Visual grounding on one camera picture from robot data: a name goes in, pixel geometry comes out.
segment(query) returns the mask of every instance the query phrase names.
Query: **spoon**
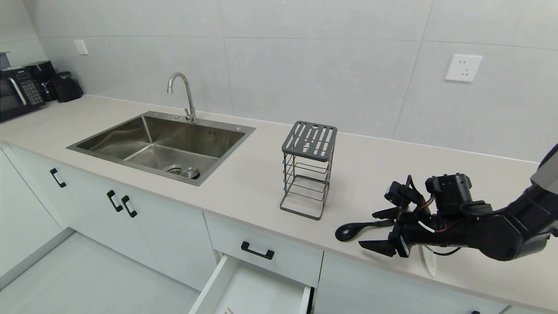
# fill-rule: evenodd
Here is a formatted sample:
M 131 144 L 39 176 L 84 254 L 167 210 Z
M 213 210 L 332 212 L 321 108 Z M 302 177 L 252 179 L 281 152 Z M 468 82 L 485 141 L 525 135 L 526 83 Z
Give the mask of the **spoon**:
M 395 224 L 393 219 L 372 222 L 351 222 L 340 226 L 335 230 L 335 237 L 341 242 L 347 242 L 356 237 L 366 227 L 389 227 Z

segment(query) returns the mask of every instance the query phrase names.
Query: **countertop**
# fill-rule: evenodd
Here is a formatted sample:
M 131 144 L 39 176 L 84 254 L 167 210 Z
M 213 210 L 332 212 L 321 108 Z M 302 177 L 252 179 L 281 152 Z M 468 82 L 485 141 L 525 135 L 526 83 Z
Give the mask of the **countertop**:
M 314 221 L 279 209 L 283 196 L 281 145 L 290 125 L 198 112 L 201 119 L 256 128 L 200 187 L 66 149 L 147 111 L 184 115 L 179 108 L 86 95 L 7 121 L 0 125 L 0 136 L 4 142 L 84 171 L 381 269 L 510 305 L 558 312 L 556 239 L 540 253 L 506 262 L 463 249 L 438 257 L 437 274 L 432 278 L 417 248 L 404 259 L 379 255 L 358 245 L 358 240 L 386 239 L 391 228 L 369 229 L 346 243 L 334 236 L 340 225 L 370 221 L 372 212 L 389 208 L 390 203 L 383 198 L 386 186 L 394 180 L 405 182 L 408 174 L 427 195 L 424 180 L 428 177 L 465 173 L 473 184 L 473 198 L 498 209 L 530 185 L 535 163 L 339 130 L 324 215 Z

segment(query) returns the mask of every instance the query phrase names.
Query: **stainless steel sink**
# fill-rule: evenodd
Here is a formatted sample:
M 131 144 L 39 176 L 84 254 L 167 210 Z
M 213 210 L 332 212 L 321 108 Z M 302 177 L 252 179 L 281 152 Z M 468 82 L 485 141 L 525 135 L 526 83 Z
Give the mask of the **stainless steel sink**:
M 199 186 L 254 130 L 149 111 L 67 148 Z

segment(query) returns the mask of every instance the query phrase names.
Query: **microwave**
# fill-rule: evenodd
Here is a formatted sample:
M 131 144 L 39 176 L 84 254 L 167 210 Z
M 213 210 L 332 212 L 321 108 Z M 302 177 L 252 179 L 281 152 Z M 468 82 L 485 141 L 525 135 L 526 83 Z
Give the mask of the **microwave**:
M 45 105 L 35 80 L 27 68 L 0 71 L 0 122 Z

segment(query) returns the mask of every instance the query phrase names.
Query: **gray metal rack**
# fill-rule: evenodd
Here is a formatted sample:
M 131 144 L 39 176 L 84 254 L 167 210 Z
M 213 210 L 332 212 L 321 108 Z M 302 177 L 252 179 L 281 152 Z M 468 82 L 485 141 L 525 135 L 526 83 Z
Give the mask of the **gray metal rack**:
M 320 220 L 328 196 L 337 128 L 297 121 L 282 146 L 280 209 Z

